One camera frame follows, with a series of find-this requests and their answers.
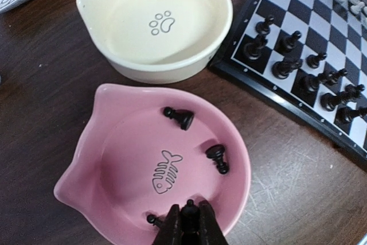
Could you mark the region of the black chess piece in bowl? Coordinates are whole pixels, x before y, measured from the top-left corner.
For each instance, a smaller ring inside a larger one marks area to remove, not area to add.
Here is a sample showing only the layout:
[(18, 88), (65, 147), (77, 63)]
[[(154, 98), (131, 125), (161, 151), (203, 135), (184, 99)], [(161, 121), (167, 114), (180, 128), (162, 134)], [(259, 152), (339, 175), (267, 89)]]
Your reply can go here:
[(187, 131), (192, 124), (194, 119), (194, 113), (191, 111), (178, 112), (171, 107), (165, 107), (163, 109), (163, 114), (169, 119), (174, 119), (179, 124), (181, 130)]
[(158, 228), (161, 228), (164, 224), (163, 220), (161, 220), (158, 216), (153, 215), (153, 214), (149, 214), (147, 216), (147, 222), (149, 224), (152, 224), (152, 225), (158, 227)]
[(227, 174), (229, 166), (224, 161), (225, 147), (222, 144), (211, 146), (205, 151), (206, 157), (216, 163), (216, 168), (220, 174)]

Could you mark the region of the pink cat-shaped bowl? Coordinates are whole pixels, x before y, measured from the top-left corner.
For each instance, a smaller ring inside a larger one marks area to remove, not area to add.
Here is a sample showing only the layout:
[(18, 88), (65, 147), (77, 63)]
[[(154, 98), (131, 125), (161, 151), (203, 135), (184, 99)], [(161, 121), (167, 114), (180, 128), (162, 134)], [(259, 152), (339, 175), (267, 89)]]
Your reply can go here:
[[(187, 131), (163, 109), (191, 111)], [(227, 174), (205, 151), (225, 147)], [(188, 199), (212, 205), (228, 234), (239, 220), (251, 184), (243, 138), (232, 121), (205, 99), (163, 87), (102, 84), (71, 164), (54, 195), (79, 211), (113, 244), (151, 244), (157, 229), (149, 214), (164, 217)]]

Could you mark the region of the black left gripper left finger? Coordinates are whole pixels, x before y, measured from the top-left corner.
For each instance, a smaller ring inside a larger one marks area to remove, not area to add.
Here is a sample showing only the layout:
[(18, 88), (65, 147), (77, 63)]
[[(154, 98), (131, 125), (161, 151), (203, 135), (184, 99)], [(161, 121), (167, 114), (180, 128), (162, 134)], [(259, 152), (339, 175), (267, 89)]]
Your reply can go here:
[(182, 244), (181, 216), (178, 204), (171, 206), (164, 224), (152, 243), (152, 245), (181, 245)]

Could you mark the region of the cream cat-shaped bowl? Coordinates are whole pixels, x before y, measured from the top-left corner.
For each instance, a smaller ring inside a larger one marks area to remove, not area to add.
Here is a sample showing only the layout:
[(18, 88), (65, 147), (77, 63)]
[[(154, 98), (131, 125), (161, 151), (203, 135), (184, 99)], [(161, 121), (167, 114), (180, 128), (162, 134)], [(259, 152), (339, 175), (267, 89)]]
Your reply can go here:
[(233, 20), (232, 0), (76, 0), (76, 6), (109, 64), (147, 84), (201, 72)]

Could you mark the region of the black white chessboard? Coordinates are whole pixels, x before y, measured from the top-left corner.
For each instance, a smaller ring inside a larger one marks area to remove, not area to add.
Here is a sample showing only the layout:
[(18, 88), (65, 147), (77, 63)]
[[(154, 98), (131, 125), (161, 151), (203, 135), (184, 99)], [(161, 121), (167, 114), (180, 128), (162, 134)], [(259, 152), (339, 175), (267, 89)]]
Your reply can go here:
[[(227, 37), (209, 66), (233, 81), (245, 84), (267, 103), (275, 103), (293, 119), (301, 120), (331, 139), (354, 158), (366, 161), (366, 116), (351, 123), (336, 123), (339, 108), (366, 107), (366, 7), (359, 15), (350, 12), (352, 3), (336, 0), (247, 0), (234, 20)], [(273, 15), (274, 23), (266, 36), (268, 42), (257, 60), (244, 56), (244, 45), (258, 35), (258, 22)], [(294, 31), (302, 37), (290, 53), (278, 52), (279, 40)], [(310, 68), (306, 57), (326, 52), (317, 69)], [(277, 79), (272, 66), (285, 57), (303, 61), (302, 67), (286, 79)], [(307, 74), (339, 71), (348, 74), (335, 85), (320, 84), (315, 93), (304, 94), (299, 81)], [(321, 106), (325, 93), (336, 95), (348, 84), (363, 84), (365, 90), (356, 102), (339, 104), (327, 111)]]

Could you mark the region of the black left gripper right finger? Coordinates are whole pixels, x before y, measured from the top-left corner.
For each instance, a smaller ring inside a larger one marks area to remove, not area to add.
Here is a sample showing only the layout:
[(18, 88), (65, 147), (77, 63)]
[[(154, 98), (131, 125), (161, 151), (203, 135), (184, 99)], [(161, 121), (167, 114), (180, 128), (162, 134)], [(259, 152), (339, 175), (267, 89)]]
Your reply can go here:
[(199, 236), (200, 244), (204, 245), (228, 245), (228, 242), (216, 220), (213, 207), (207, 200), (198, 204), (200, 211)]

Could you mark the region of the black chess piece tall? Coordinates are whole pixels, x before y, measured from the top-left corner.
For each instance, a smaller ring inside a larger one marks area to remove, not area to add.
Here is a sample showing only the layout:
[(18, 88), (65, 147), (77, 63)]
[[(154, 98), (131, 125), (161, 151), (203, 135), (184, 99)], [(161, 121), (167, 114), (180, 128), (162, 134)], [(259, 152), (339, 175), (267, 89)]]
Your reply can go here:
[(336, 95), (332, 95), (331, 93), (323, 94), (321, 96), (321, 106), (327, 111), (333, 111), (339, 104), (356, 102), (364, 90), (365, 86), (363, 84), (348, 84), (344, 91), (340, 91)]

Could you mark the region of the black pawn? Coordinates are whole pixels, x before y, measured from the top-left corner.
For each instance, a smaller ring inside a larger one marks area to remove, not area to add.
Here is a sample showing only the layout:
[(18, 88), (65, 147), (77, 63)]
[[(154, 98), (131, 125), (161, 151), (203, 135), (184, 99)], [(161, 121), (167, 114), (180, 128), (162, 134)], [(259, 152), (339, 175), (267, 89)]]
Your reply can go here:
[(296, 47), (296, 43), (301, 37), (302, 33), (298, 30), (294, 31), (291, 35), (282, 37), (278, 43), (278, 52), (290, 53)]
[(317, 55), (309, 55), (306, 57), (307, 65), (312, 69), (317, 69), (322, 60), (327, 58), (326, 52), (318, 53)]
[(255, 30), (257, 31), (258, 34), (267, 36), (271, 31), (270, 26), (274, 23), (274, 20), (275, 17), (270, 14), (264, 19), (264, 21), (258, 22), (256, 24)]
[(193, 234), (199, 230), (200, 210), (192, 199), (188, 199), (181, 209), (182, 230), (185, 234)]

